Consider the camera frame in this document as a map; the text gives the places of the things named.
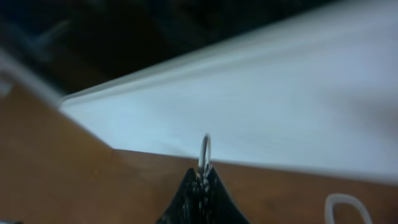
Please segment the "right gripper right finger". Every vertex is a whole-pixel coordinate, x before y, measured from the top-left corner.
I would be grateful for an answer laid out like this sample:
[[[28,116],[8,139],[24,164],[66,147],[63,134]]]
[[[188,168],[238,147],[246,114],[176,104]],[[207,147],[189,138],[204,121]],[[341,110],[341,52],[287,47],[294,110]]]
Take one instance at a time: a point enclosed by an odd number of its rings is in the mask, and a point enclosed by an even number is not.
[[[239,210],[214,167],[201,180],[200,221],[206,224],[250,224]]]

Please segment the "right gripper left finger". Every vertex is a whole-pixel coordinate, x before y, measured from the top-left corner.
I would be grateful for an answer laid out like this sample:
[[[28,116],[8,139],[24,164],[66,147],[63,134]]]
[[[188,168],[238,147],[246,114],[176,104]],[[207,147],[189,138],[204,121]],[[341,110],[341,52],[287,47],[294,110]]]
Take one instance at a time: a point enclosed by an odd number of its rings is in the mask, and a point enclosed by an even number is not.
[[[195,170],[189,168],[179,188],[156,224],[197,224],[200,221],[200,189]]]

